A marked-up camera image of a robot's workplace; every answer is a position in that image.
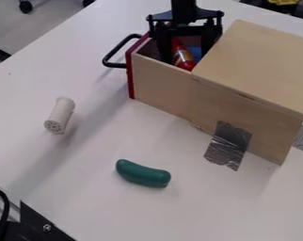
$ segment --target wooden box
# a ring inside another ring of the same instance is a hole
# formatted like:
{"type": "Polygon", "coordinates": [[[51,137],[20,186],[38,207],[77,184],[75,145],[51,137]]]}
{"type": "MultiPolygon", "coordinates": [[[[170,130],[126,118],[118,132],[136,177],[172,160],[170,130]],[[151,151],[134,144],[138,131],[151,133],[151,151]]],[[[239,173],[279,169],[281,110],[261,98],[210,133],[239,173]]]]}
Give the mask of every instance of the wooden box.
{"type": "Polygon", "coordinates": [[[283,163],[303,121],[303,38],[236,21],[192,72],[158,55],[151,39],[131,53],[137,100],[211,135],[218,121],[243,128],[252,134],[250,152],[283,163]]]}

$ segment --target table surface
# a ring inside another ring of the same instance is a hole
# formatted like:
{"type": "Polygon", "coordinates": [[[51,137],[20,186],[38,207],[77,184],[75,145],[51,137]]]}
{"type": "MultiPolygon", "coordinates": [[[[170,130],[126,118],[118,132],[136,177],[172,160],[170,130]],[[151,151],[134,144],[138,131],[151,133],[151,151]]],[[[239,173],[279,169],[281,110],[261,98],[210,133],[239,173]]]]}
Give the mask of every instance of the table surface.
{"type": "MultiPolygon", "coordinates": [[[[101,64],[169,2],[99,0],[0,64],[0,185],[77,240],[303,240],[302,151],[282,167],[251,153],[237,172],[211,164],[210,136],[130,100],[125,71],[101,64]],[[77,103],[64,136],[43,128],[58,96],[77,103]],[[128,184],[120,158],[172,181],[128,184]]],[[[291,16],[230,0],[199,6],[225,11],[225,29],[242,19],[303,36],[291,16]]]]}

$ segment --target black device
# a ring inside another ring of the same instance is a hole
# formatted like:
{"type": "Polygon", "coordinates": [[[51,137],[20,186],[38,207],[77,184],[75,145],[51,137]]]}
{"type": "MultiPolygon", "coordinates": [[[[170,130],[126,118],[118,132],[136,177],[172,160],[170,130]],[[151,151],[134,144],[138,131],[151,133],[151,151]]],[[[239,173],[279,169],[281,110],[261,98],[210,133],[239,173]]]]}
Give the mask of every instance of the black device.
{"type": "Polygon", "coordinates": [[[157,41],[162,61],[170,64],[171,38],[176,36],[201,36],[202,56],[212,48],[223,33],[220,10],[199,8],[196,0],[171,0],[171,10],[149,15],[150,37],[157,41]],[[197,20],[206,19],[203,25],[189,25],[197,20]]]}
{"type": "MultiPolygon", "coordinates": [[[[20,10],[22,13],[27,14],[33,10],[33,5],[31,1],[28,0],[19,0],[20,1],[20,10]]],[[[96,0],[83,0],[82,5],[85,7],[94,3],[96,0]]]]}
{"type": "Polygon", "coordinates": [[[6,193],[0,190],[4,203],[0,219],[0,241],[74,241],[60,231],[52,222],[20,201],[20,222],[8,221],[10,202],[6,193]]]}

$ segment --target white spool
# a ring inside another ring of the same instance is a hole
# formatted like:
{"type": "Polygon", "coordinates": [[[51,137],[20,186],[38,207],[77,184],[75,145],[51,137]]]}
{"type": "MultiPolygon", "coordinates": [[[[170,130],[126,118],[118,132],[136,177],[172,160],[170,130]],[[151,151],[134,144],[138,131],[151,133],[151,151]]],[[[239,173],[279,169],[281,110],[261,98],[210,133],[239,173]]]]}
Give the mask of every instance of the white spool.
{"type": "Polygon", "coordinates": [[[74,108],[75,103],[72,99],[67,97],[57,98],[56,106],[49,119],[45,121],[44,127],[53,134],[64,134],[74,108]]]}

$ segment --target green cucumber toy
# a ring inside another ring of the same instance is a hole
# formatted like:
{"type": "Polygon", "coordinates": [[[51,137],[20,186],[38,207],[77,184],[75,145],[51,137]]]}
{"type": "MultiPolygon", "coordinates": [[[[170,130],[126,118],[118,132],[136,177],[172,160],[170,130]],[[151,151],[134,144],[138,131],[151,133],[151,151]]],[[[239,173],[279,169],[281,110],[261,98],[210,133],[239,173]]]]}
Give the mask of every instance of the green cucumber toy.
{"type": "Polygon", "coordinates": [[[124,159],[117,162],[116,170],[129,182],[152,187],[166,187],[171,178],[168,171],[150,169],[124,159]]]}

